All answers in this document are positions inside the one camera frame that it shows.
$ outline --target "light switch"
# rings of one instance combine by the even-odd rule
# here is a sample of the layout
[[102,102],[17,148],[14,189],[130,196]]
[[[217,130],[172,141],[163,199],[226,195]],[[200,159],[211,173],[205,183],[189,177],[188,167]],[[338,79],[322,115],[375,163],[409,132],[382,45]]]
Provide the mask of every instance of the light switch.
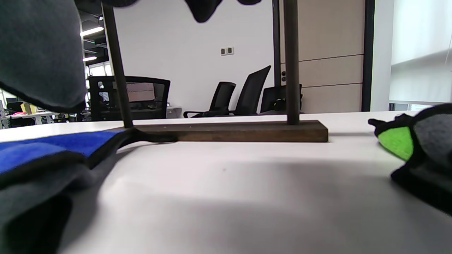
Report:
[[228,55],[233,55],[234,54],[234,47],[227,47],[227,54]]

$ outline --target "wall outlet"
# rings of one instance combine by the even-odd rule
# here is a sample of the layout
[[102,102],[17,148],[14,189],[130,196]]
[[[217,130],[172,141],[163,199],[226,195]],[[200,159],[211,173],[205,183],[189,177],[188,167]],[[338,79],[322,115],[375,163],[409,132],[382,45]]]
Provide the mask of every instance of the wall outlet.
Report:
[[221,49],[222,56],[228,56],[234,54],[234,47],[225,47]]
[[234,54],[234,47],[227,47],[226,48],[226,53],[228,55],[233,55]]

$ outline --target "ceiling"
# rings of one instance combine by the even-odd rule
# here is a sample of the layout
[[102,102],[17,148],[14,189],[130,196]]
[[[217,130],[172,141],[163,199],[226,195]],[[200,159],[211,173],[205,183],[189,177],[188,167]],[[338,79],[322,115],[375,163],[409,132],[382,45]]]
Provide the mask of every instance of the ceiling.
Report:
[[[100,0],[74,0],[74,2],[79,10],[83,31],[98,26],[104,27],[104,22],[99,20],[99,18],[102,17],[102,5]],[[86,65],[108,60],[105,31],[85,35],[83,39],[83,51],[85,57],[97,57],[96,60],[86,62]]]

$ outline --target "blue cloth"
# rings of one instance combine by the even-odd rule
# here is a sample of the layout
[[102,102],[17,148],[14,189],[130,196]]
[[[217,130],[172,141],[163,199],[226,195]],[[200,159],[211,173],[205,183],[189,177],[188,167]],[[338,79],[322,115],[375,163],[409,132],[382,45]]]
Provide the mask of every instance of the blue cloth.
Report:
[[0,175],[33,160],[63,151],[90,157],[121,132],[83,132],[0,143]]

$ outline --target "black door frame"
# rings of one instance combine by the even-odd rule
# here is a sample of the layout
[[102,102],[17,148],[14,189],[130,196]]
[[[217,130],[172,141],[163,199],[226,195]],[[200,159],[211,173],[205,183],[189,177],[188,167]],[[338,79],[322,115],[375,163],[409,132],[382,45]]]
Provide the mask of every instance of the black door frame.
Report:
[[[273,1],[273,65],[274,85],[281,85],[281,41],[279,31],[279,0]],[[366,0],[364,17],[363,87],[361,90],[361,111],[370,111],[372,96],[373,35],[375,0]]]

